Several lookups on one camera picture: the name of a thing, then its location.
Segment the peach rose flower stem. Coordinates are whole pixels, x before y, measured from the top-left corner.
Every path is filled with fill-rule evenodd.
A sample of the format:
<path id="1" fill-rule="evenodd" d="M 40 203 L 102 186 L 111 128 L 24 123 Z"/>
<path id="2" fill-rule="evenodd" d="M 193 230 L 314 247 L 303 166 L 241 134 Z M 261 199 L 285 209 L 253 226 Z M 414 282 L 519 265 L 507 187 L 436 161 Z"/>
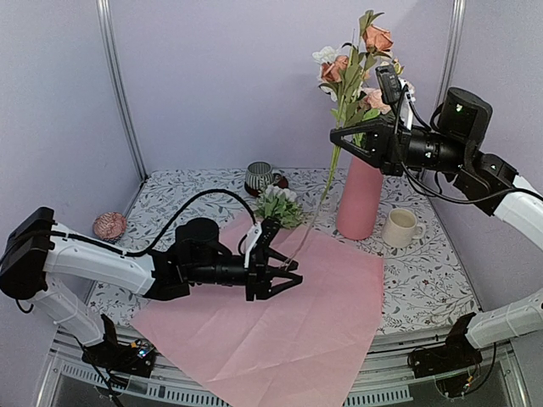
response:
<path id="1" fill-rule="evenodd" d="M 408 93 L 404 96 L 404 101 L 402 102 L 400 114 L 402 117 L 408 114 L 408 97 L 411 97 L 411 100 L 414 102 L 415 98 L 415 87 L 409 82 L 405 81 L 405 84 L 408 86 Z M 360 110 L 363 112 L 362 119 L 370 120 L 376 118 L 379 115 L 386 115 L 392 110 L 392 108 L 386 104 L 382 99 L 382 91 L 377 88 L 361 86 L 359 89 L 360 100 L 358 102 Z"/>

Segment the green leafy white stem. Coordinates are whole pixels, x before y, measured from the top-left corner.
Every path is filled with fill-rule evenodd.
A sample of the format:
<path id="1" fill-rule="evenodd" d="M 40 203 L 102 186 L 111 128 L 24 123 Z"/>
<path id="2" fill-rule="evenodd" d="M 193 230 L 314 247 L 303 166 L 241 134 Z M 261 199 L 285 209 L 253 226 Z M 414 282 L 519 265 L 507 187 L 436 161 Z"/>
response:
<path id="1" fill-rule="evenodd" d="M 277 185 L 270 185 L 257 198 L 255 215 L 261 219 L 276 218 L 285 229 L 294 229 L 304 220 L 297 194 Z"/>

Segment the pink wrapping paper sheet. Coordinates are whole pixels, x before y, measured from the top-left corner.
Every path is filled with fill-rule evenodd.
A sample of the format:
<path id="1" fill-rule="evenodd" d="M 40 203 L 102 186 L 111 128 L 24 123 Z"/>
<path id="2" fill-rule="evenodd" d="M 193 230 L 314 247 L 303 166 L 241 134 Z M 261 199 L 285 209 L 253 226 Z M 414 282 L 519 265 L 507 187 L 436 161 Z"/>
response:
<path id="1" fill-rule="evenodd" d="M 196 381 L 232 377 L 258 363 L 277 366 L 336 350 L 366 353 L 380 326 L 383 259 L 319 231 L 281 231 L 274 248 L 296 254 L 303 281 L 266 301 L 240 287 L 200 286 L 152 301 L 132 326 Z"/>

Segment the dusty orange rose stem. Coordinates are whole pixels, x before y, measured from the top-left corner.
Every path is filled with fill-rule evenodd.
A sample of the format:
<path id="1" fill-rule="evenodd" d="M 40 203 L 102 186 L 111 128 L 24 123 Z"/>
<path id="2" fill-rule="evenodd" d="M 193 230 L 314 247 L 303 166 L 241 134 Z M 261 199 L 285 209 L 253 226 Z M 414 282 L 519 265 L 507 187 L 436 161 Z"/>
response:
<path id="1" fill-rule="evenodd" d="M 323 49 L 313 54 L 320 64 L 319 87 L 335 96 L 336 107 L 331 113 L 337 130 L 379 113 L 379 108 L 367 101 L 371 92 L 367 82 L 379 63 L 394 62 L 391 31 L 375 25 L 381 15 L 368 9 L 358 19 L 358 31 L 349 42 L 330 52 Z"/>

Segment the white blossom flower stem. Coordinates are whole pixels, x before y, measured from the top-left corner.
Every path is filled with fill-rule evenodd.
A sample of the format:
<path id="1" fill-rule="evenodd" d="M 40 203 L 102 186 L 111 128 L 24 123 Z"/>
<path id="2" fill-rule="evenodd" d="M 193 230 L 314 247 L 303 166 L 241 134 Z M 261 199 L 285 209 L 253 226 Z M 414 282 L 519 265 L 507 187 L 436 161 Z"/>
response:
<path id="1" fill-rule="evenodd" d="M 341 48 L 330 46 L 312 54 L 319 65 L 318 88 L 325 92 L 335 103 L 331 110 L 335 128 L 345 128 L 361 121 L 359 89 L 363 82 L 364 54 L 358 47 L 346 42 Z"/>

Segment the peach blossom flower stem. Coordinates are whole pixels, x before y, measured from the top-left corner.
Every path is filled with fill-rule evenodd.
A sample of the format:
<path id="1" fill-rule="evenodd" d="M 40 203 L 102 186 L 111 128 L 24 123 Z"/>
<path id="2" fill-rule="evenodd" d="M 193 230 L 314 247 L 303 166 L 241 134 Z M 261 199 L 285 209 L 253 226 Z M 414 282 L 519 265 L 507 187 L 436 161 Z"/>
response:
<path id="1" fill-rule="evenodd" d="M 400 63 L 397 58 L 394 58 L 390 61 L 390 64 L 393 66 L 394 71 L 397 75 L 401 75 L 404 71 L 405 66 Z"/>

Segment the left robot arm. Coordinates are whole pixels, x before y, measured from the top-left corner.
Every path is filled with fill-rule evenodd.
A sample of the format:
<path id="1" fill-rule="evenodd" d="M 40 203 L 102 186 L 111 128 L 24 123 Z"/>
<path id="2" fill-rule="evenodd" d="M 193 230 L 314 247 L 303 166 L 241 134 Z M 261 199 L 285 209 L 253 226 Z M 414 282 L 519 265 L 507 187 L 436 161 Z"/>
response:
<path id="1" fill-rule="evenodd" d="M 195 218 L 177 227 L 166 251 L 129 253 L 76 235 L 54 221 L 52 209 L 41 207 L 8 237 L 1 291 L 37 306 L 69 331 L 89 365 L 148 377 L 156 358 L 153 347 L 142 341 L 119 343 L 115 323 L 89 309 L 60 276 L 105 282 L 157 301 L 186 297 L 191 287 L 202 284 L 244 287 L 248 301 L 267 300 L 303 281 L 296 262 L 284 269 L 268 263 L 286 259 L 271 246 L 279 229 L 273 218 L 254 223 L 243 239 L 244 252 L 233 254 L 220 242 L 215 221 Z"/>

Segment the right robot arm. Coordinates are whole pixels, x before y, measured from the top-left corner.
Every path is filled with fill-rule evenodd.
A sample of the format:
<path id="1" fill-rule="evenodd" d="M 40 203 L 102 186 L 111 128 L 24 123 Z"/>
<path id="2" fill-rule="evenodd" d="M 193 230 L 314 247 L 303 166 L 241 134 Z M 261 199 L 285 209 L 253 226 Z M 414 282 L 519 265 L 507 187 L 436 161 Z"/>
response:
<path id="1" fill-rule="evenodd" d="M 491 115 L 482 98 L 452 87 L 429 125 L 409 127 L 375 118 L 330 133 L 335 146 L 386 176 L 409 176 L 412 170 L 445 174 L 464 199 L 447 197 L 423 183 L 419 187 L 450 204 L 473 205 L 525 240 L 509 237 L 492 244 L 489 235 L 483 236 L 483 275 L 475 278 L 476 286 L 488 282 L 494 289 L 504 288 L 515 272 L 528 281 L 509 287 L 497 309 L 461 316 L 444 344 L 412 351 L 408 362 L 417 376 L 476 365 L 481 349 L 542 328 L 542 280 L 525 270 L 535 262 L 524 258 L 542 253 L 542 196 L 504 159 L 481 152 Z"/>

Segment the tall pink vase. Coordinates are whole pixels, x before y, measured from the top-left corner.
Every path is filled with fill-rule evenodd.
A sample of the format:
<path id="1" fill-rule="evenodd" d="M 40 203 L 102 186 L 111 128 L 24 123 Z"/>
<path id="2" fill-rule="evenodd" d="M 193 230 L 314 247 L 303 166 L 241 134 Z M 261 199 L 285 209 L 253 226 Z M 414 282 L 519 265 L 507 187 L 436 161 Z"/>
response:
<path id="1" fill-rule="evenodd" d="M 337 230 L 343 237 L 359 241 L 372 235 L 382 185 L 380 170 L 352 158 L 336 217 Z"/>

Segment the floral patterned tablecloth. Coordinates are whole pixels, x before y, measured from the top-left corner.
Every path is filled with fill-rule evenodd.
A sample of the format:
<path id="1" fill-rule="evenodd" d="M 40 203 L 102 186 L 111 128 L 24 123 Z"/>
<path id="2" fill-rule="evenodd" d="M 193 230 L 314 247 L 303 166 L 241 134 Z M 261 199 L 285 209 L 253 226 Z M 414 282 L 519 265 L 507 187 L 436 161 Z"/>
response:
<path id="1" fill-rule="evenodd" d="M 319 199 L 322 203 L 326 199 L 321 197 L 326 169 L 285 169 L 283 174 L 299 201 Z M 340 200 L 346 176 L 345 169 L 336 170 L 327 197 Z M 146 247 L 181 205 L 203 190 L 228 189 L 253 204 L 244 181 L 243 169 L 155 171 L 143 183 L 127 214 L 127 230 L 120 245 L 130 250 Z M 381 238 L 388 212 L 397 208 L 409 209 L 427 227 L 424 236 L 406 248 L 391 248 Z M 341 243 L 347 241 L 336 229 L 336 214 L 317 219 L 314 228 Z M 384 180 L 374 231 L 352 245 L 384 259 L 383 319 L 378 333 L 440 329 L 478 310 L 478 301 L 431 203 L 413 192 L 405 179 Z"/>

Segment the white coffee mug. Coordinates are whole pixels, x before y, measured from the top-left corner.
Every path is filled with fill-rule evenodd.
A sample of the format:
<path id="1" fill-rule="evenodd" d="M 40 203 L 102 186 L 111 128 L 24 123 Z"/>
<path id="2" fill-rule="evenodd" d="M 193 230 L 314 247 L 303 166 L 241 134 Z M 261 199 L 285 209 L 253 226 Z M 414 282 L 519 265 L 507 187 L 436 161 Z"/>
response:
<path id="1" fill-rule="evenodd" d="M 426 226 L 408 209 L 392 209 L 383 225 L 381 236 L 392 248 L 406 248 L 426 232 Z"/>

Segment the right aluminium frame post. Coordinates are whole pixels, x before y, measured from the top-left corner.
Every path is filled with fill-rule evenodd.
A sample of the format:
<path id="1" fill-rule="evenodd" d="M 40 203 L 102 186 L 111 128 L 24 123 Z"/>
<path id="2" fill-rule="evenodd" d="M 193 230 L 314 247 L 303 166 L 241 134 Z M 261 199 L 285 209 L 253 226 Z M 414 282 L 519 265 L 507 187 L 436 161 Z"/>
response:
<path id="1" fill-rule="evenodd" d="M 450 87 L 453 79 L 458 52 L 462 40 L 462 27 L 466 13 L 466 4 L 466 0 L 454 0 L 452 2 L 451 20 L 445 47 L 445 59 L 440 75 L 438 92 L 435 99 L 435 109 L 437 109 L 444 102 L 447 89 Z"/>

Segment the aluminium frame post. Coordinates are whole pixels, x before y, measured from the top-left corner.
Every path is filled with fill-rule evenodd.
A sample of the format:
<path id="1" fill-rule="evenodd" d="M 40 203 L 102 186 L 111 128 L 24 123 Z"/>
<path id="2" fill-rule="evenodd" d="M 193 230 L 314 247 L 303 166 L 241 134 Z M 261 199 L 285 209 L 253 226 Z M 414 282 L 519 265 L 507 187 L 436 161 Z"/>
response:
<path id="1" fill-rule="evenodd" d="M 110 1 L 97 0 L 98 23 L 104 45 L 105 60 L 108 66 L 114 99 L 120 116 L 120 122 L 125 134 L 127 147 L 132 163 L 141 183 L 148 178 L 148 171 L 144 163 L 142 149 L 137 139 L 137 133 L 132 120 L 132 114 L 123 83 L 120 59 L 115 43 L 115 31 L 112 19 Z"/>
<path id="2" fill-rule="evenodd" d="M 445 59 L 440 75 L 438 92 L 435 99 L 435 109 L 437 109 L 444 102 L 447 89 L 450 87 L 453 79 L 458 52 L 462 40 L 462 27 L 466 13 L 466 4 L 466 0 L 454 0 L 452 2 L 451 20 L 445 47 Z"/>

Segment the aluminium front rail base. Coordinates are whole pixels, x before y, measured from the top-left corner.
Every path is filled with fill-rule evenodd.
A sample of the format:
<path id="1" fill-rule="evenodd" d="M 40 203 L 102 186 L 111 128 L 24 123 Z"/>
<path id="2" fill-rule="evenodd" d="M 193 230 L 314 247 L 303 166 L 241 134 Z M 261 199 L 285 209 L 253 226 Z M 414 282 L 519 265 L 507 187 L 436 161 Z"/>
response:
<path id="1" fill-rule="evenodd" d="M 336 350 L 196 381 L 162 354 L 146 377 L 97 370 L 58 332 L 36 406 L 535 406 L 513 346 L 502 341 L 463 362 L 447 329 L 378 335 L 366 353 Z"/>

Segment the left aluminium frame post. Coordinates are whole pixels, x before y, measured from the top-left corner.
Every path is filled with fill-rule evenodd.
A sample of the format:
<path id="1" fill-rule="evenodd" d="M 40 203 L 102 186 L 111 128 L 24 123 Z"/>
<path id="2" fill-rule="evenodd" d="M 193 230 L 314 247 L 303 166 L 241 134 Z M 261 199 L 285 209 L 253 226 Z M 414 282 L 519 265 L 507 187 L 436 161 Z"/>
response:
<path id="1" fill-rule="evenodd" d="M 132 120 L 132 114 L 123 83 L 120 59 L 115 43 L 115 31 L 112 19 L 110 1 L 97 0 L 98 23 L 104 45 L 105 60 L 108 66 L 114 99 L 120 116 L 120 122 L 125 134 L 127 147 L 132 163 L 141 183 L 148 178 L 148 171 L 144 163 L 142 149 L 137 139 L 137 133 Z"/>

